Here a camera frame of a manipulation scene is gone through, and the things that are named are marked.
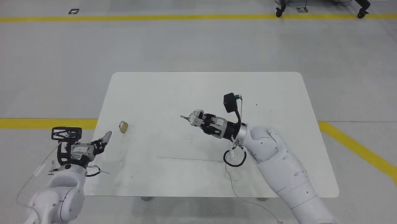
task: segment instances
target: gold object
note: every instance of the gold object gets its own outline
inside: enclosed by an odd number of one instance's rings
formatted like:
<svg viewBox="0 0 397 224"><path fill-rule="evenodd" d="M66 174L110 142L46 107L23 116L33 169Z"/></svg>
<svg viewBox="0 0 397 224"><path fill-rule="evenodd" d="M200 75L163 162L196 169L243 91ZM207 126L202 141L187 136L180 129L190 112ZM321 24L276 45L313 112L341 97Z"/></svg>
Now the gold object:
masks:
<svg viewBox="0 0 397 224"><path fill-rule="evenodd" d="M127 131L128 128L128 123L126 123L125 121L121 121L120 124L118 125L120 132L125 133Z"/></svg>

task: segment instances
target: white cable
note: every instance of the white cable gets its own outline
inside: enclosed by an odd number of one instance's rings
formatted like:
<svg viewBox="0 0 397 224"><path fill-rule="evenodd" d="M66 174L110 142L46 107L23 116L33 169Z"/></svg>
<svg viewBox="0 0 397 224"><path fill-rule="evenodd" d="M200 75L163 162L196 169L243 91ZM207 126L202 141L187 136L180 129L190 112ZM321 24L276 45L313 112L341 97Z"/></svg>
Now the white cable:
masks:
<svg viewBox="0 0 397 224"><path fill-rule="evenodd" d="M228 175L229 175L231 189L233 190L234 195L235 195L237 198L240 198L240 197L237 195L236 191L234 190L233 180L232 180L231 175L230 175L230 173L229 173L229 171L228 171L228 169L227 169L226 166L227 166L227 164L225 164L225 171L226 171L226 172L228 173ZM249 203L249 204L254 204L254 205L258 206L258 207L263 208L264 210L268 211L268 212L276 219L277 223L283 224L283 222L281 222L269 209L267 209L266 207L262 206L261 204L257 204L256 202L250 202L250 201L247 201L247 200L243 200L243 202L247 202L247 203Z"/></svg>
<svg viewBox="0 0 397 224"><path fill-rule="evenodd" d="M240 100L241 100L240 119L241 119L241 123L242 123L243 122L243 97L241 97Z"/></svg>
<svg viewBox="0 0 397 224"><path fill-rule="evenodd" d="M43 162L38 166L38 168L40 168L40 167L43 166L43 164L45 163L45 161L51 156L51 154L52 154L52 153L58 148L58 146L60 146L61 144L62 144L62 143L59 143L59 144L51 151L51 153L43 160ZM40 214L38 213L38 211L37 211L35 208L33 208L32 206L29 206L29 205L27 205L27 204L22 204L22 203L20 203L19 200L18 200L20 193L23 191L23 189L25 189L26 185L28 184L28 182L30 182L30 180L34 177L34 175L35 175L35 173L33 173L33 174L29 177L29 179L26 181L26 183L25 183L25 184L22 186L22 188L18 191L17 197L15 198L15 202L16 202L16 204L17 204L18 206L21 206L21 207L24 207L24 208L29 208L29 209L33 210L33 211L36 213L36 215L37 215L38 224L41 224L42 219L40 218Z"/></svg>

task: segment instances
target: cart wheel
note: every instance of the cart wheel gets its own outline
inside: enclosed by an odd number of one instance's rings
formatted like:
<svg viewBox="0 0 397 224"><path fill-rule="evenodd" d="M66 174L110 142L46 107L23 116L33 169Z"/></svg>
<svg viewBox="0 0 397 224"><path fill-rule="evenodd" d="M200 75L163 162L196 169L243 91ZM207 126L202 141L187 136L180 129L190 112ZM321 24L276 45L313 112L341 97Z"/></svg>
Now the cart wheel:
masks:
<svg viewBox="0 0 397 224"><path fill-rule="evenodd" d="M363 10L363 9L360 9L359 13L357 14L357 18L362 19L362 18L364 18L364 16L365 16L367 13L368 13L367 11L365 11L365 10Z"/></svg>
<svg viewBox="0 0 397 224"><path fill-rule="evenodd" d="M279 8L275 8L277 11L276 11L276 13L275 13L275 16L277 16L278 18L280 18L282 15L283 15L283 12L281 11L281 9L279 9Z"/></svg>

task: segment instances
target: floor tape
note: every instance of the floor tape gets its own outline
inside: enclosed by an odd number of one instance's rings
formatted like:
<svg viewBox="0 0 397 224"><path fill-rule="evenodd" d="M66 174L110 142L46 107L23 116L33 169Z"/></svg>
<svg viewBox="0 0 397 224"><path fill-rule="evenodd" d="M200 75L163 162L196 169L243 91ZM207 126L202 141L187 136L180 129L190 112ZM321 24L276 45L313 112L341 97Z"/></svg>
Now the floor tape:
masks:
<svg viewBox="0 0 397 224"><path fill-rule="evenodd" d="M37 16L0 17L1 22L118 22L137 20L358 20L356 14L196 14L196 15L153 15L153 16ZM397 19L397 14L367 14L363 20Z"/></svg>
<svg viewBox="0 0 397 224"><path fill-rule="evenodd" d="M346 146L355 154L359 155L366 162L370 163L375 168L379 169L381 172L390 176L394 180L397 186L397 167L389 163L387 160L383 159L381 156L377 155L373 151L369 150L359 142L355 141L350 136L342 133L333 125L327 122L318 122L320 131L326 133L330 137L334 138L336 141Z"/></svg>
<svg viewBox="0 0 397 224"><path fill-rule="evenodd" d="M53 127L81 127L93 130L97 119L30 119L30 118L5 118L0 119L2 129L52 129Z"/></svg>
<svg viewBox="0 0 397 224"><path fill-rule="evenodd" d="M53 127L81 127L85 130L93 130L97 125L97 119L28 119L28 118L6 118L0 119L1 129L43 129ZM360 156L366 162L376 167L386 175L390 176L397 185L397 167L383 159L373 151L369 150L350 136L338 130L327 122L318 122L321 132L326 133L352 152Z"/></svg>

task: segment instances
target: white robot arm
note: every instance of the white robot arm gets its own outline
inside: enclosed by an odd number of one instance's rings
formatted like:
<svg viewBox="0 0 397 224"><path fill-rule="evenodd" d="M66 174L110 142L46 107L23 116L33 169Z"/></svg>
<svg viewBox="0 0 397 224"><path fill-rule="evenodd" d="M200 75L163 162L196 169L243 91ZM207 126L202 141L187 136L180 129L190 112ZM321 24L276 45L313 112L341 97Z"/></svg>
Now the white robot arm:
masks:
<svg viewBox="0 0 397 224"><path fill-rule="evenodd" d="M318 197L309 180L306 169L293 151L272 128L253 127L241 123L236 100L241 96L233 93L224 96L224 105L228 113L235 112L237 123L202 110L193 111L188 120L192 126L200 127L204 133L217 138L226 138L246 148L257 163L257 167L270 188L289 206L300 224L320 224L340 222L332 215ZM230 166L238 167L223 160Z"/></svg>
<svg viewBox="0 0 397 224"><path fill-rule="evenodd" d="M29 203L29 217L25 224L66 224L79 215L84 201L84 183L87 165L95 156L105 150L112 132L107 132L99 140L80 143L81 128L55 127L54 140L58 140L58 162L60 168L47 186L37 192Z"/></svg>

